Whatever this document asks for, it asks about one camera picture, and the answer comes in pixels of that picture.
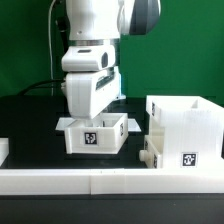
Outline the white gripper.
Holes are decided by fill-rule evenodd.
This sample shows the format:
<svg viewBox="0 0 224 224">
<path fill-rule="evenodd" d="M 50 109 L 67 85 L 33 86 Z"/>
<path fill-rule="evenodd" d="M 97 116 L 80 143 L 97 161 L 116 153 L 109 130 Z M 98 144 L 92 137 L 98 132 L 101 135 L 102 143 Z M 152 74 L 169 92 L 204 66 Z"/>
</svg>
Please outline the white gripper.
<svg viewBox="0 0 224 224">
<path fill-rule="evenodd" d="M 68 73 L 62 83 L 70 115 L 90 120 L 120 97 L 117 66 L 98 72 Z"/>
</svg>

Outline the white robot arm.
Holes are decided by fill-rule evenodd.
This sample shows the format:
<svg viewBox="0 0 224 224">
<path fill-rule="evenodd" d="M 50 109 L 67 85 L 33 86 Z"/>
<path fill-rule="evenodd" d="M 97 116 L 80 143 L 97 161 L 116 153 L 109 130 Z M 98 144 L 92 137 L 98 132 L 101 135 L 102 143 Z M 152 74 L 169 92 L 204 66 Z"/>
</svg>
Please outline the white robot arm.
<svg viewBox="0 0 224 224">
<path fill-rule="evenodd" d="M 157 24 L 160 0 L 66 0 L 69 46 L 62 57 L 62 90 L 69 113 L 92 119 L 122 97 L 119 44 L 123 35 L 146 35 Z"/>
</svg>

